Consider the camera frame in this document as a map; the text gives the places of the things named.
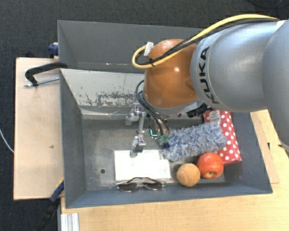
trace yellow cable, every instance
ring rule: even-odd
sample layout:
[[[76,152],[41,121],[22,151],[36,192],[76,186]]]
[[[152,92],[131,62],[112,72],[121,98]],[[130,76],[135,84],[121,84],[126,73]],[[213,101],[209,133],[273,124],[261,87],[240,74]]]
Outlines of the yellow cable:
[[[197,35],[195,35],[194,37],[192,37],[189,41],[187,41],[186,43],[192,41],[192,40],[195,40],[203,35],[206,35],[207,33],[211,32],[212,30],[220,27],[220,26],[223,26],[227,23],[230,23],[230,22],[234,22],[234,21],[238,21],[238,20],[244,20],[244,19],[261,19],[261,18],[270,18],[270,19],[276,19],[274,17],[270,17],[270,16],[266,16],[266,15],[260,15],[260,14],[240,14],[240,15],[235,15],[235,16],[232,16],[232,17],[229,17],[229,18],[226,18],[224,20],[221,20],[211,26],[209,26],[208,28],[204,29],[203,31],[201,31],[200,33],[198,33]],[[147,68],[151,68],[152,65],[151,64],[146,64],[146,65],[139,65],[136,63],[136,57],[137,55],[143,51],[145,49],[145,46],[142,46],[140,47],[136,52],[135,54],[133,55],[132,57],[132,64],[135,68],[139,68],[139,69],[147,69]],[[165,58],[163,59],[160,59],[156,62],[154,62],[154,66],[157,66],[161,63],[163,63],[164,61],[170,59],[171,57],[175,56],[176,54],[180,53],[183,49],[179,50],[179,51],[176,51],[174,52],[173,54],[169,55],[169,56],[166,56]]]

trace wooden table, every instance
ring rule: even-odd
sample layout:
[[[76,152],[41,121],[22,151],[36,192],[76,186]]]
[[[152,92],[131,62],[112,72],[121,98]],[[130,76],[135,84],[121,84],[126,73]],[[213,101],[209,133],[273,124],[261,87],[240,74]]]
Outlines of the wooden table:
[[[24,87],[27,69],[53,61],[16,61],[14,200],[49,198],[63,176],[59,83]],[[51,71],[38,75],[38,80],[57,75]],[[289,231],[289,159],[278,146],[268,112],[251,117],[272,194],[77,209],[65,209],[62,196],[61,213],[79,213],[81,231]]]

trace red apple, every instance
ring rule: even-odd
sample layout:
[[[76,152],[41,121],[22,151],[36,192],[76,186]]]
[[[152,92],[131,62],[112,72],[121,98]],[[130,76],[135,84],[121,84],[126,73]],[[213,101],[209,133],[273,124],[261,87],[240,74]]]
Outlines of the red apple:
[[[202,178],[215,179],[223,173],[223,160],[217,153],[204,153],[199,157],[197,167]]]

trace ball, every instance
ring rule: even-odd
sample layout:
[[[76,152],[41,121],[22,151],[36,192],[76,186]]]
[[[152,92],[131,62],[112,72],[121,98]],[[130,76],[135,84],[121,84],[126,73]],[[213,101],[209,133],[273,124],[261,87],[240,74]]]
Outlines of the ball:
[[[200,171],[195,164],[183,164],[177,171],[177,179],[183,186],[195,186],[200,180]]]

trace black carpet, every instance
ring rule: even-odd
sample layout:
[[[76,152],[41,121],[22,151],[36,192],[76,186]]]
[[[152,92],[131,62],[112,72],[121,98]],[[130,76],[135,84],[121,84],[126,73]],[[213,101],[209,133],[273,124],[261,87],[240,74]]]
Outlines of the black carpet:
[[[49,57],[57,20],[206,28],[242,13],[289,18],[289,0],[252,1],[258,5],[247,0],[0,0],[0,125],[7,141],[13,146],[14,58],[28,51]],[[46,206],[46,200],[13,201],[13,154],[0,137],[0,231],[33,230]],[[45,230],[56,230],[55,218]]]

